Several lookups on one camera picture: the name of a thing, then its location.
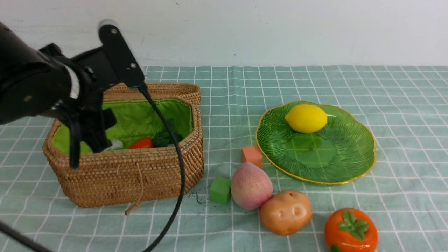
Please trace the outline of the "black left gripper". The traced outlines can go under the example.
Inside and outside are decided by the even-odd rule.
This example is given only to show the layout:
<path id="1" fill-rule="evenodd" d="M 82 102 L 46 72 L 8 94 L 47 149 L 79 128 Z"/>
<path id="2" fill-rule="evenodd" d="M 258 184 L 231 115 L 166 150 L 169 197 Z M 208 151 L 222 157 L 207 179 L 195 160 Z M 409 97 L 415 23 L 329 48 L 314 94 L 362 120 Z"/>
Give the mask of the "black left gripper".
<path id="1" fill-rule="evenodd" d="M 88 91 L 72 85 L 67 67 L 62 63 L 52 66 L 52 116 L 69 128 L 70 140 L 82 140 L 93 153 L 112 146 L 106 129 L 116 123 L 111 113 L 102 109 L 104 91 Z"/>

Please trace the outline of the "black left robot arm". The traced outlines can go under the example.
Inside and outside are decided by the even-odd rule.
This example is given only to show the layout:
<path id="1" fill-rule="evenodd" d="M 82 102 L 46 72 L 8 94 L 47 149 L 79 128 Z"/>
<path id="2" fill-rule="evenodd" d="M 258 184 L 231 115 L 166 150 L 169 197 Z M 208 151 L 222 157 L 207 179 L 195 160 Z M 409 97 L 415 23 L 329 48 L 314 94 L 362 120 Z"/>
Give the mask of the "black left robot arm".
<path id="1" fill-rule="evenodd" d="M 1 24 L 1 124 L 24 117 L 54 118 L 75 129 L 93 153 L 112 146 L 116 119 L 102 109 L 103 90 L 91 68 L 51 43 L 35 50 Z"/>

